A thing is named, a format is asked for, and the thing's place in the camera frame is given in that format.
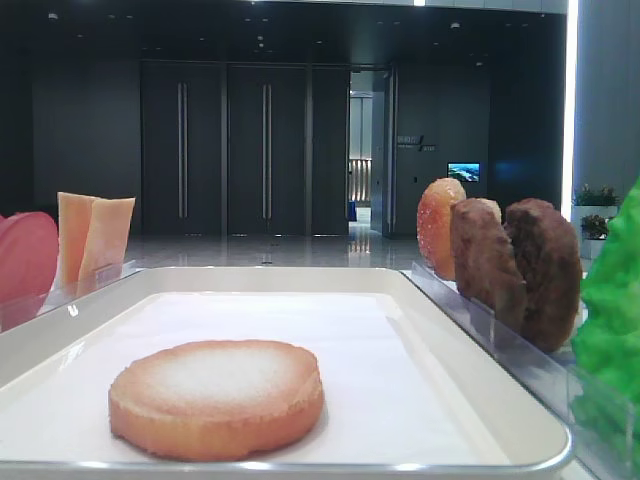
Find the brown meat patty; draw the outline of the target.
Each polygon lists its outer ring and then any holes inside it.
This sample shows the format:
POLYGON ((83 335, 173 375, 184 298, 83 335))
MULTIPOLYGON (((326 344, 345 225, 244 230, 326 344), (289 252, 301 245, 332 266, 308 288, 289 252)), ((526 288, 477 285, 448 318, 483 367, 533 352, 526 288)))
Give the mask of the brown meat patty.
POLYGON ((469 198, 451 208, 451 249, 458 292, 481 302, 498 321, 520 332, 526 286, 495 201, 469 198))
POLYGON ((526 283, 521 335, 555 352, 571 336, 579 310, 583 271, 576 231, 551 203, 536 198, 508 206, 504 227, 526 283))

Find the cheese slice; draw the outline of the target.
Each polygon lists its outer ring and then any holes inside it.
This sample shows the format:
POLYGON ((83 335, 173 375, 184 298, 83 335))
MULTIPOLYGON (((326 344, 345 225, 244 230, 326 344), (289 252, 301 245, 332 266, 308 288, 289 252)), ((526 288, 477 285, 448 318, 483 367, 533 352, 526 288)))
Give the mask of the cheese slice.
POLYGON ((125 258, 135 198, 103 199, 92 204, 78 296, 97 289, 105 279, 119 277, 125 258))
POLYGON ((79 278, 95 196, 58 192, 59 272, 64 287, 79 278))

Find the left brown meat patty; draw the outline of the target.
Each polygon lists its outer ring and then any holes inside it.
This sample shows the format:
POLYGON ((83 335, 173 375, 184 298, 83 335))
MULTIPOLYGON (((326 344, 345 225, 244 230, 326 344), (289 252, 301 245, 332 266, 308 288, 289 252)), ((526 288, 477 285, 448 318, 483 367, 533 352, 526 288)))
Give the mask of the left brown meat patty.
POLYGON ((458 292, 481 302, 498 321, 520 332, 526 286, 495 201, 469 198, 451 208, 451 249, 458 292))

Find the rear tomato slice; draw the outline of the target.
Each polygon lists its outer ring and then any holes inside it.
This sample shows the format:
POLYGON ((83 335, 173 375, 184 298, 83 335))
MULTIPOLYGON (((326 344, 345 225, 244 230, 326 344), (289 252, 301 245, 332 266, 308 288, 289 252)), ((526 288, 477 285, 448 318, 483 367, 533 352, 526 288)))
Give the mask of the rear tomato slice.
POLYGON ((5 235, 10 234, 17 220, 17 215, 12 215, 7 218, 2 217, 0 221, 0 236, 4 237, 5 235))

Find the clear left acrylic rack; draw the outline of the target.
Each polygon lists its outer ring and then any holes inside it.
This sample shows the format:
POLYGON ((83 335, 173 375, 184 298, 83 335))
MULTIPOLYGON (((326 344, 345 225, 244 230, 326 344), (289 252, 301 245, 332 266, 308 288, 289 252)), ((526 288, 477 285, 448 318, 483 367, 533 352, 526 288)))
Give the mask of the clear left acrylic rack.
POLYGON ((78 299, 126 278, 138 270, 139 267, 135 260, 119 265, 109 265, 98 269, 88 278, 75 284, 54 287, 46 293, 6 301, 1 304, 1 332, 20 326, 55 308, 76 302, 78 299))

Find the green lettuce in rack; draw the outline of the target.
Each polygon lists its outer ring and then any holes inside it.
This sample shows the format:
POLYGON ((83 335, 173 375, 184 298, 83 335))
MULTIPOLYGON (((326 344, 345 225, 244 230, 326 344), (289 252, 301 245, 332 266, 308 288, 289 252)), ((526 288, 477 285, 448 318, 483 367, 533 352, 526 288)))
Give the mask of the green lettuce in rack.
POLYGON ((639 477, 639 186, 634 185, 581 283, 587 319, 572 339, 582 394, 578 425, 639 477))

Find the small wall screen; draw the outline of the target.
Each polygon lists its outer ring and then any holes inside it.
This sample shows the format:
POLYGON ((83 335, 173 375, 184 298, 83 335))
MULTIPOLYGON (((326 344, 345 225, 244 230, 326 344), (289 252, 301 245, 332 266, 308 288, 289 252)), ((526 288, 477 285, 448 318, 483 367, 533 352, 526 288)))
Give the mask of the small wall screen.
POLYGON ((460 182, 477 183, 480 181, 480 164, 448 163, 447 176, 460 182))

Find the clear acrylic rack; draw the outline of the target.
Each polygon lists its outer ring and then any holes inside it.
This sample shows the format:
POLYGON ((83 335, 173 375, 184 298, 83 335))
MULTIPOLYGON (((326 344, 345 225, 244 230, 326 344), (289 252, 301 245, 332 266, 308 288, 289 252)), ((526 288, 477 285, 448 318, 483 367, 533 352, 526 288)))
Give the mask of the clear acrylic rack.
POLYGON ((639 410, 627 397, 577 366, 569 347, 546 354, 462 297, 422 261, 408 272, 458 327, 569 426, 577 459, 597 479, 639 477, 639 410))
POLYGON ((20 326, 55 308, 76 302, 78 299, 126 278, 138 270, 139 267, 135 260, 119 265, 109 265, 98 269, 88 278, 75 284, 54 287, 46 293, 6 301, 1 304, 1 332, 20 326))

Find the clear right acrylic rack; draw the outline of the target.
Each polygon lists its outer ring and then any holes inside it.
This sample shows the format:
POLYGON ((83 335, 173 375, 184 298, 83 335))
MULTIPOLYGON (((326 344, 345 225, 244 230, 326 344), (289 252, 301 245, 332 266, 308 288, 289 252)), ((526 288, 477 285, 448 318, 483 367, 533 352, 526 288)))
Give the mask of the clear right acrylic rack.
POLYGON ((422 261, 408 272, 458 327, 569 426, 577 459, 597 479, 639 477, 639 410, 627 397, 577 366, 569 347, 546 354, 462 297, 422 261))

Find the sesame bun top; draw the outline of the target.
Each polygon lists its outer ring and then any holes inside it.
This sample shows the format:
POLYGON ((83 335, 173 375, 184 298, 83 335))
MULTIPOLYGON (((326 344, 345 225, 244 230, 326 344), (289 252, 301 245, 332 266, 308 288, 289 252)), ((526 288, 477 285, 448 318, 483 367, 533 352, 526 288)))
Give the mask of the sesame bun top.
POLYGON ((466 199, 461 183, 440 178, 423 192, 416 214, 417 240, 426 263, 444 280, 455 279, 451 253, 451 208, 466 199))

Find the lower potted plant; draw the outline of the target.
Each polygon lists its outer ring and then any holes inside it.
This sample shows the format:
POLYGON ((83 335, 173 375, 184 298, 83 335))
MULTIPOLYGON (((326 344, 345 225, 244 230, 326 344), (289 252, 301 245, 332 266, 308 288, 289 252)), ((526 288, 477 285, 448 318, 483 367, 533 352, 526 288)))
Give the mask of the lower potted plant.
POLYGON ((581 219, 582 236, 587 240, 605 240, 608 237, 607 217, 597 214, 587 215, 581 219))

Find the right brown meat patty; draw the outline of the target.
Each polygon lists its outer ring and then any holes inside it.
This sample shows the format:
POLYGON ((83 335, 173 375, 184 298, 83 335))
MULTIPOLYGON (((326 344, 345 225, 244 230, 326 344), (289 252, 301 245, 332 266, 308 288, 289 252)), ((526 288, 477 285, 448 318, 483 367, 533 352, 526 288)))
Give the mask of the right brown meat patty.
POLYGON ((526 283, 521 335, 555 352, 571 336, 579 310, 583 271, 576 231, 551 203, 536 198, 508 206, 504 227, 526 283))

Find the right cheese slice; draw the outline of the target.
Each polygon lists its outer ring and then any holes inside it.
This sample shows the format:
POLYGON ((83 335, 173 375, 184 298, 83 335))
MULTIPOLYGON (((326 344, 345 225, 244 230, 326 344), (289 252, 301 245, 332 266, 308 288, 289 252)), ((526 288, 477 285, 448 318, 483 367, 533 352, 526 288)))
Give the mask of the right cheese slice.
POLYGON ((119 277, 125 258, 135 198, 103 199, 92 204, 78 296, 97 289, 105 279, 119 277))

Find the upper potted plant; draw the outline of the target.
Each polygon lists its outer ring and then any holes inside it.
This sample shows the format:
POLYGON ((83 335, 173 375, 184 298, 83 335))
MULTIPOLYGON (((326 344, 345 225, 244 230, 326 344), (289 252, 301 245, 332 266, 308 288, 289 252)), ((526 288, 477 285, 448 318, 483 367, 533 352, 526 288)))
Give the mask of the upper potted plant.
POLYGON ((575 206, 618 206, 619 198, 613 187, 602 186, 592 189, 588 184, 574 191, 573 204, 575 206))

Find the white rectangular tray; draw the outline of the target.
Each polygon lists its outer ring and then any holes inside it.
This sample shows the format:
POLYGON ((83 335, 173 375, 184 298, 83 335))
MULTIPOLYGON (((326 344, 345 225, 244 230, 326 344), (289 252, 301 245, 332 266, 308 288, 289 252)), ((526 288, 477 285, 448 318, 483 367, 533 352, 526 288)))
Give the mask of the white rectangular tray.
POLYGON ((146 269, 1 336, 5 479, 558 479, 572 456, 568 427, 389 269, 146 269), (111 435, 107 392, 132 361, 243 338, 316 355, 325 409, 305 440, 182 463, 111 435))

